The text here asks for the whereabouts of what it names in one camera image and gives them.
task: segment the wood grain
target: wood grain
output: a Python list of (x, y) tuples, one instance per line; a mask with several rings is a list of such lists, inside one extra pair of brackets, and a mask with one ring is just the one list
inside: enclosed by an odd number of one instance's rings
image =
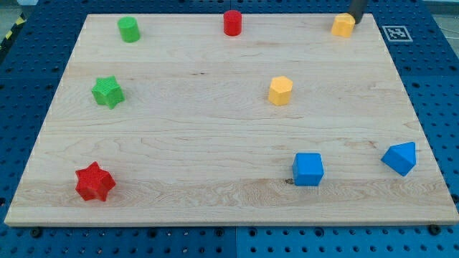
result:
[[(88, 15), (5, 222), (10, 226), (455, 224), (458, 213), (371, 15), (350, 39), (334, 14), (247, 14), (227, 37), (213, 14)], [(126, 101), (90, 89), (115, 75)], [(294, 81), (289, 105), (270, 78)], [(403, 178), (380, 158), (415, 141)], [(320, 152), (319, 187), (286, 183), (297, 152)], [(83, 201), (93, 161), (117, 186)]]

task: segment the red cylinder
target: red cylinder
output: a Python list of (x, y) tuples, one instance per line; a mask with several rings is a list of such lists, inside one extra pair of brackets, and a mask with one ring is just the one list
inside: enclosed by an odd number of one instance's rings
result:
[(223, 32), (228, 36), (237, 36), (242, 31), (242, 14), (229, 10), (223, 14)]

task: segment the green star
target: green star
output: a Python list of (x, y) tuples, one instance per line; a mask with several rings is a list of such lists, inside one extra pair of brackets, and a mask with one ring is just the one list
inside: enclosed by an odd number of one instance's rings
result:
[(113, 109), (116, 104), (124, 101), (123, 91), (116, 82), (115, 76), (97, 78), (92, 91), (95, 101), (99, 105), (107, 105), (110, 109)]

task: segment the yellow cube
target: yellow cube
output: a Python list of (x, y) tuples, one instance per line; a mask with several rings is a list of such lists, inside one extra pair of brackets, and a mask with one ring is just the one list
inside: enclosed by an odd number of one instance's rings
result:
[(274, 77), (271, 80), (268, 100), (274, 105), (285, 105), (290, 102), (293, 82), (285, 76)]
[(350, 37), (356, 20), (348, 13), (338, 14), (335, 17), (335, 22), (331, 27), (331, 33), (335, 36)]

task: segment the blue pentagonal block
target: blue pentagonal block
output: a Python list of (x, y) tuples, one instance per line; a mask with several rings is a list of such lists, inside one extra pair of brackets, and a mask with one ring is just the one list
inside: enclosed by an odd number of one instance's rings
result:
[(323, 176), (319, 153), (297, 153), (293, 162), (293, 180), (297, 186), (318, 186)]
[(402, 176), (416, 165), (416, 144), (414, 142), (393, 145), (381, 159)]

